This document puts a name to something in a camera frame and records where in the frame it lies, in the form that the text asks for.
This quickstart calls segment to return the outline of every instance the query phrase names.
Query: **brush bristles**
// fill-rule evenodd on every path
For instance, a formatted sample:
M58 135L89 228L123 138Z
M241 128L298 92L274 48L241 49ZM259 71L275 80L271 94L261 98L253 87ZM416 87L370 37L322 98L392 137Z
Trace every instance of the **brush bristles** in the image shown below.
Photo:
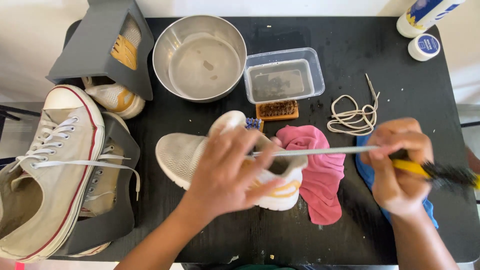
M260 116L281 116L293 114L298 110L298 103L295 100L265 103L260 105Z
M459 184L463 186L477 185L477 175L469 168L442 166L427 162L422 165L425 172L430 175L431 181L442 184L447 181L449 184Z

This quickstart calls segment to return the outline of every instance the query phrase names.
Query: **clear plastic container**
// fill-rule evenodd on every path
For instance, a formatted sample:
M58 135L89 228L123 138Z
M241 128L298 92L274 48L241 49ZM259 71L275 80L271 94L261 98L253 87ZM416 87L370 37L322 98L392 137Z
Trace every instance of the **clear plastic container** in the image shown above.
M317 52L312 48L249 55L243 75L253 104L308 98L325 91Z

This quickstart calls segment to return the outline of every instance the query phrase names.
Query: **plastic container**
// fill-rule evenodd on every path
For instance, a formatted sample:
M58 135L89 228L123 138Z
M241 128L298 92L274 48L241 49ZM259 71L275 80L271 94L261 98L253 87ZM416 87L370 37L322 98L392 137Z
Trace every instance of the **plastic container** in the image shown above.
M427 61L439 52L440 42L430 34L421 34L408 44L408 53L418 61Z
M247 56L243 72L253 104L318 96L325 91L317 52L287 49Z
M417 0L396 22L398 32L414 38L432 27L465 0Z

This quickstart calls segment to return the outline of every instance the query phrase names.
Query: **metal spring rod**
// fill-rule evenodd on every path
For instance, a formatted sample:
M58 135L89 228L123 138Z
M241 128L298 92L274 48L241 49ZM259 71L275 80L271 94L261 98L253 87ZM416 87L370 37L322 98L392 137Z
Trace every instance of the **metal spring rod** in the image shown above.
M325 149L305 149L305 150L284 150L278 151L272 154L273 157L294 157L294 156L307 156L307 155L322 155L322 154L354 154L367 152L373 149L377 149L379 146L353 146L353 147L336 147ZM253 157L258 157L262 152L253 152Z

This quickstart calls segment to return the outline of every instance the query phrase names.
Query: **pink cloth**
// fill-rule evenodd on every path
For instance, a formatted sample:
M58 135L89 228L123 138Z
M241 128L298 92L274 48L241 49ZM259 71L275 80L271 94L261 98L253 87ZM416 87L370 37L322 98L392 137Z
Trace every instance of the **pink cloth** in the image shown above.
M286 150L330 148L325 135L312 125L286 126L276 136ZM300 195L308 203L313 223L329 225L342 216L336 193L343 178L345 154L310 155L302 171Z

